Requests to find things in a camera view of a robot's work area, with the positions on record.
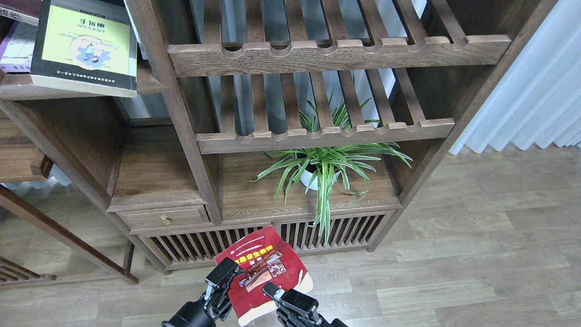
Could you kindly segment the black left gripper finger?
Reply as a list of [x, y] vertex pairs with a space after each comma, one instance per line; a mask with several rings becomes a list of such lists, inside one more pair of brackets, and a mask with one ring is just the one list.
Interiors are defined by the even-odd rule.
[[205, 281], [211, 290], [227, 291], [234, 278], [243, 272], [244, 269], [235, 261], [225, 258], [207, 275]]

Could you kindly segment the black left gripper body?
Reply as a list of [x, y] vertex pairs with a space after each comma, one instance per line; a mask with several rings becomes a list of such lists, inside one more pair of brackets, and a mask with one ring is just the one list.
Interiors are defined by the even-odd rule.
[[162, 327], [215, 327], [216, 320], [225, 321], [232, 309], [228, 287], [209, 286], [197, 302], [187, 302]]

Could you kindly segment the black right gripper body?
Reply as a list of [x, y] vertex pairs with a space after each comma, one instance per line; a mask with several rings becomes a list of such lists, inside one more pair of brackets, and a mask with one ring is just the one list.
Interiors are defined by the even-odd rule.
[[276, 313], [278, 315], [277, 319], [280, 321], [283, 327], [347, 327], [340, 319], [336, 318], [331, 323], [317, 313], [316, 310], [313, 312], [307, 312], [306, 314], [301, 314], [299, 311], [291, 310], [288, 307], [280, 306]]

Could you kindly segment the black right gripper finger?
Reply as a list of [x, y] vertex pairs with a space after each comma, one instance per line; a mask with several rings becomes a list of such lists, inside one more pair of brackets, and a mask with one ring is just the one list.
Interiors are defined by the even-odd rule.
[[267, 282], [262, 292], [276, 304], [279, 316], [317, 316], [318, 302], [314, 298], [291, 288], [285, 291], [274, 283]]

